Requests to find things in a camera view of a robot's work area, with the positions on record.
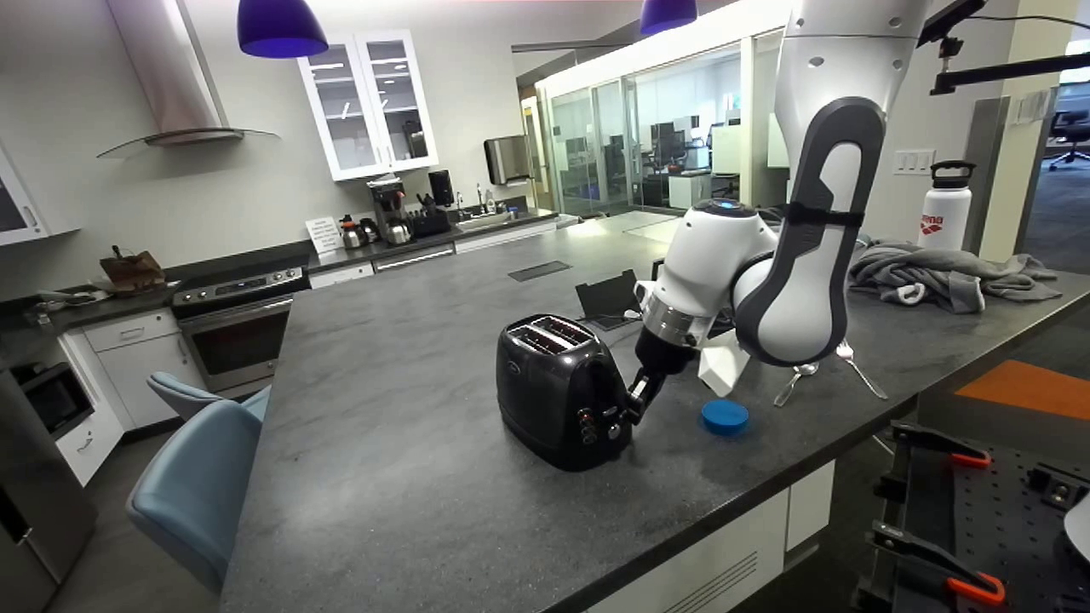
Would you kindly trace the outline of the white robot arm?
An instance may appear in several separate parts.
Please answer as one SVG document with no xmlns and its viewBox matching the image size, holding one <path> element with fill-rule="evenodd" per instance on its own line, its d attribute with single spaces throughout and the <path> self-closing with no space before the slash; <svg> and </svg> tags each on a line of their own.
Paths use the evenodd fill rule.
<svg viewBox="0 0 1090 613">
<path fill-rule="evenodd" d="M 923 14 L 923 0 L 793 0 L 772 98 L 789 158 L 781 227 L 747 205 L 683 217 L 636 289 L 634 413 L 699 357 L 720 312 L 748 357 L 793 375 L 846 344 L 846 277 Z"/>
</svg>

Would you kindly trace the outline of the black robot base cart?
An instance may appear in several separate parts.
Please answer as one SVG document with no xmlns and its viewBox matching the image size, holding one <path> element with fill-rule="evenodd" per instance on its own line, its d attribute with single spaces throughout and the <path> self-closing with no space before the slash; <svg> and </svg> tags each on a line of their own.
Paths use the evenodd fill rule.
<svg viewBox="0 0 1090 613">
<path fill-rule="evenodd" d="M 1010 587 L 1003 613 L 1090 613 L 1086 470 L 1029 450 L 976 445 L 996 456 L 990 470 L 917 454 L 906 500 L 878 496 L 877 521 L 906 528 L 999 574 Z M 906 613 L 944 610 L 913 599 Z"/>
</svg>

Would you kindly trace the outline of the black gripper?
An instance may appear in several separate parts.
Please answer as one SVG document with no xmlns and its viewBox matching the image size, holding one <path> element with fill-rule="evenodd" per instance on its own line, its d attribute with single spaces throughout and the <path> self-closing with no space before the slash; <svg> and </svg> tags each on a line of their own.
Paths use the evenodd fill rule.
<svg viewBox="0 0 1090 613">
<path fill-rule="evenodd" d="M 667 339 L 654 336 L 652 331 L 645 331 L 636 336 L 636 362 L 639 362 L 639 368 L 636 368 L 636 377 L 626 394 L 626 421 L 632 425 L 636 425 L 645 419 L 645 413 L 659 397 L 663 377 L 686 370 L 695 362 L 695 351 L 667 344 Z"/>
</svg>

